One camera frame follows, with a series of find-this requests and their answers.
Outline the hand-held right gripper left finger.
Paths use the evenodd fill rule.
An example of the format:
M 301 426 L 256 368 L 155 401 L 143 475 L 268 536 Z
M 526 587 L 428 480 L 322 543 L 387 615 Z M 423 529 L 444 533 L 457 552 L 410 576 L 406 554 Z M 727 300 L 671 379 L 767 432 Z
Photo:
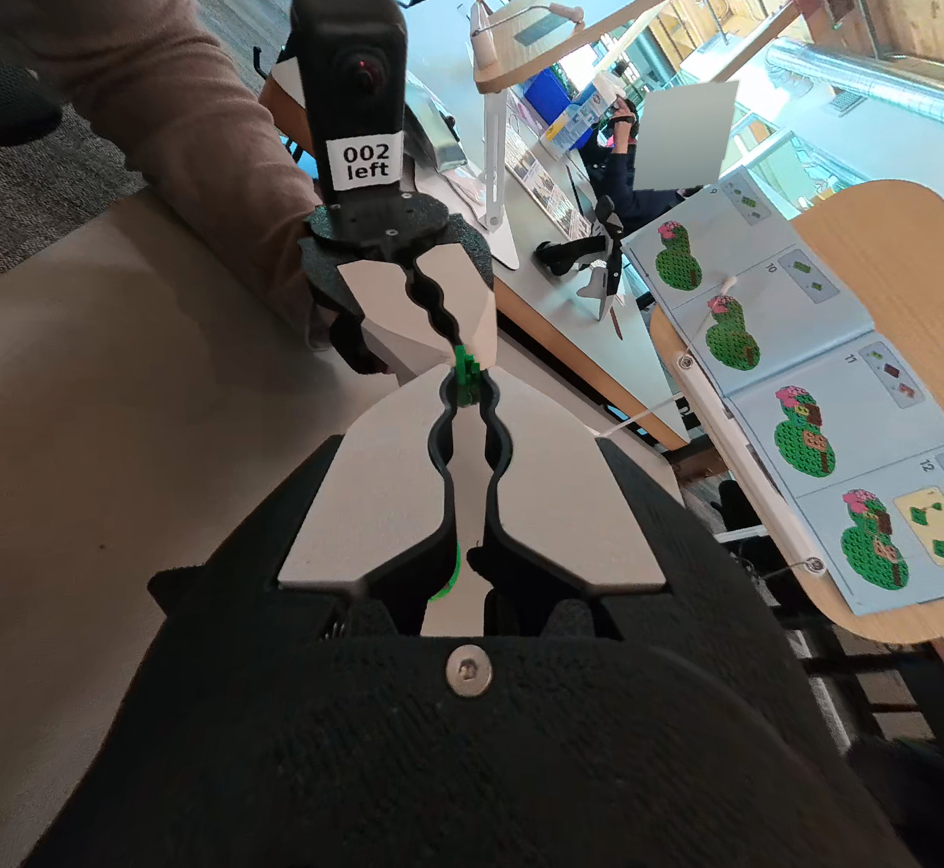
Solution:
M 277 575 L 280 587 L 431 598 L 455 568 L 452 482 L 435 438 L 453 410 L 439 364 L 391 392 L 342 437 Z

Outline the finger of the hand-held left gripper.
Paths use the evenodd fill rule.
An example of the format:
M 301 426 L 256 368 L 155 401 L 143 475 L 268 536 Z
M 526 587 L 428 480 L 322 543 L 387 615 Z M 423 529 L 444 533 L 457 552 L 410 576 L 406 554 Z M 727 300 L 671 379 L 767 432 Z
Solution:
M 493 288 L 461 245 L 440 245 L 422 255 L 422 276 L 431 282 L 433 327 L 452 348 L 462 345 L 482 370 L 498 358 L 498 312 Z
M 399 265 L 358 260 L 342 264 L 338 272 L 363 313 L 361 333 L 368 350 L 397 379 L 455 365 L 447 339 L 407 295 L 407 273 Z

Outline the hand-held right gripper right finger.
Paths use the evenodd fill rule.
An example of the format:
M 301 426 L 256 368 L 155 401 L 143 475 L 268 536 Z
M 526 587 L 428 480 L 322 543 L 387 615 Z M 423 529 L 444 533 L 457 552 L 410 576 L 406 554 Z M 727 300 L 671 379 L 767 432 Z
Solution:
M 664 591 L 667 577 L 604 449 L 614 448 L 549 395 L 504 369 L 484 371 L 486 490 L 472 569 L 496 589 L 540 581 L 597 598 Z

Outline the person's left forearm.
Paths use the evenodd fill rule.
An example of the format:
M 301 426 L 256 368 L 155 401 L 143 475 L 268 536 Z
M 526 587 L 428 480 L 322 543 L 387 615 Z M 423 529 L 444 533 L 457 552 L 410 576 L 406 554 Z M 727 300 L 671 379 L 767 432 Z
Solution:
M 321 204 L 193 0 L 2 0 L 2 53 L 124 154 L 220 261 L 315 350 L 335 315 L 301 266 Z

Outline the green lego baseplate model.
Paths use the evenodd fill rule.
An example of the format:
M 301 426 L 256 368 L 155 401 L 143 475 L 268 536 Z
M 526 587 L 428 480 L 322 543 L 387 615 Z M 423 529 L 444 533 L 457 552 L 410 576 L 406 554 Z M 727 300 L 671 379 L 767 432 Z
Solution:
M 430 597 L 428 601 L 430 604 L 445 598 L 453 590 L 453 588 L 455 587 L 459 579 L 462 564 L 463 564 L 462 547 L 460 544 L 456 543 L 454 566 L 453 566 L 451 575 L 449 579 L 446 581 L 446 583 L 443 585 L 443 587 Z

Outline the spare hand-held gripper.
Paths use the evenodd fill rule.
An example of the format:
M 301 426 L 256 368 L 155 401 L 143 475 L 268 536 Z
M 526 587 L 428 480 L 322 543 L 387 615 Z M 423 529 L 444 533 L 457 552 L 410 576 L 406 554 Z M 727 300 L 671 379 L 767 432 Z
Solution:
M 598 320 L 604 321 L 620 295 L 625 231 L 611 197 L 603 195 L 596 201 L 595 215 L 588 235 L 565 243 L 543 242 L 535 249 L 534 257 L 558 277 L 577 266 L 591 267 L 588 284 L 577 291 L 577 296 L 597 300 Z

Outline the silver foil bag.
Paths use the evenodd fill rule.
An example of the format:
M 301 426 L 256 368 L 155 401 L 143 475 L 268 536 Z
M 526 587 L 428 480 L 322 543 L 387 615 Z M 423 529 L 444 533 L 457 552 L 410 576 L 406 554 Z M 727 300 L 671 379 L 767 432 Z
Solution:
M 467 163 L 455 118 L 411 72 L 405 81 L 404 138 L 440 174 Z

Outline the printed sheet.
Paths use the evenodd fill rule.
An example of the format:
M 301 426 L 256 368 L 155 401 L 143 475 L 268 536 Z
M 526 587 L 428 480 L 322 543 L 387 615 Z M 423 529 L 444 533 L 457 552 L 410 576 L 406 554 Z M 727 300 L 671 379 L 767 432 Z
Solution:
M 504 164 L 565 240 L 591 234 L 591 224 L 557 185 L 510 123 L 505 128 Z

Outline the blue storage bin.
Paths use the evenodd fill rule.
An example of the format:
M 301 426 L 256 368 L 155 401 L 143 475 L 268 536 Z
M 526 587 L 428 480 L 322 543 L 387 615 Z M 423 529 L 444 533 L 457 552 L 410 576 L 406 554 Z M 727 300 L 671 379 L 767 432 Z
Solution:
M 528 81 L 524 98 L 537 116 L 549 126 L 571 103 L 571 92 L 554 68 L 539 72 Z

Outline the white blue wipes container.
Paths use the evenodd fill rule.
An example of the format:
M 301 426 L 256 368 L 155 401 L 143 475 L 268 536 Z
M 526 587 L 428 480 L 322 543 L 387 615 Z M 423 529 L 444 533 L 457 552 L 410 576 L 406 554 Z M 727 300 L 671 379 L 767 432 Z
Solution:
M 578 146 L 619 96 L 620 88 L 611 85 L 608 77 L 602 77 L 601 86 L 595 82 L 589 84 L 549 125 L 542 143 L 555 155 Z

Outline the silver ventilation duct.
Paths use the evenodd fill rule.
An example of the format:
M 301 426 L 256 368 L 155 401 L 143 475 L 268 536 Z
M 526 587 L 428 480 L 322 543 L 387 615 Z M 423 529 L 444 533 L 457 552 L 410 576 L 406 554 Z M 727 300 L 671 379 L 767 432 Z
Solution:
M 937 122 L 943 121 L 942 65 L 922 59 L 876 59 L 827 51 L 792 38 L 774 40 L 765 60 L 812 81 Z

